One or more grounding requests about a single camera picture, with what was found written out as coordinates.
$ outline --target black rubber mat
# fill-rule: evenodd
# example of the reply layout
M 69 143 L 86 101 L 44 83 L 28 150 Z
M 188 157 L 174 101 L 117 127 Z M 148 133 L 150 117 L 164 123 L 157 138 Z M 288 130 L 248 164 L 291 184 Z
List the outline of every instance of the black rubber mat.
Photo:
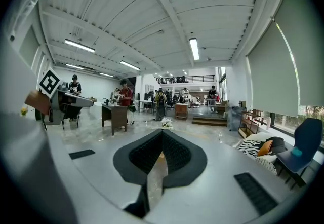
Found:
M 238 174 L 234 178 L 260 215 L 267 213 L 278 205 L 249 173 Z
M 71 159 L 77 159 L 77 158 L 81 158 L 81 157 L 86 157 L 89 155 L 95 154 L 95 152 L 91 149 L 87 149 L 87 150 L 83 150 L 83 151 L 79 151 L 79 152 L 74 152 L 74 153 L 70 153 L 70 157 Z

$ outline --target wooden cabinet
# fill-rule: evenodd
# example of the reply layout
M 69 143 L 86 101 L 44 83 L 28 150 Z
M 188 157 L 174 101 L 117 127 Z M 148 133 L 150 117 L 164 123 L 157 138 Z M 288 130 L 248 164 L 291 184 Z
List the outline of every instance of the wooden cabinet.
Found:
M 188 105 L 187 104 L 181 104 L 177 103 L 176 106 L 176 114 L 175 114 L 175 119 L 180 118 L 180 119 L 187 119 L 188 118 Z

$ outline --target orange pillow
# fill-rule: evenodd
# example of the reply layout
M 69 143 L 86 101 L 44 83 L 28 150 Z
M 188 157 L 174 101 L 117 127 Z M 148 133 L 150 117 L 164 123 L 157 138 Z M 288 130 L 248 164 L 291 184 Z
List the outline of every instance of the orange pillow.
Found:
M 264 156 L 267 153 L 269 153 L 270 148 L 272 146 L 272 142 L 273 142 L 273 140 L 269 140 L 269 141 L 267 141 L 267 142 L 265 142 L 263 144 L 263 146 L 261 147 L 260 151 L 258 152 L 258 157 Z

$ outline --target blue chair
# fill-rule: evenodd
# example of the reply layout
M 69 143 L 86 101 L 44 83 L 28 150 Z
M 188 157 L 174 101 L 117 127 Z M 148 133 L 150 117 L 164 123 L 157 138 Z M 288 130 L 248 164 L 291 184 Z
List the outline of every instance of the blue chair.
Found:
M 301 170 L 302 173 L 306 167 L 311 163 L 316 151 L 318 150 L 323 133 L 323 123 L 318 119 L 307 118 L 295 130 L 295 145 L 302 155 L 297 157 L 291 153 L 292 150 L 287 150 L 277 154 L 279 162 L 291 173 L 297 174 Z

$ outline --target striped pillow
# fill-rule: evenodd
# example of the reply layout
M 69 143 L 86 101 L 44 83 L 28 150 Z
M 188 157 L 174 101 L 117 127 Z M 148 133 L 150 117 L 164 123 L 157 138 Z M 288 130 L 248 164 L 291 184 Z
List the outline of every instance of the striped pillow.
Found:
M 244 154 L 257 157 L 260 150 L 260 144 L 261 142 L 245 139 L 236 149 Z

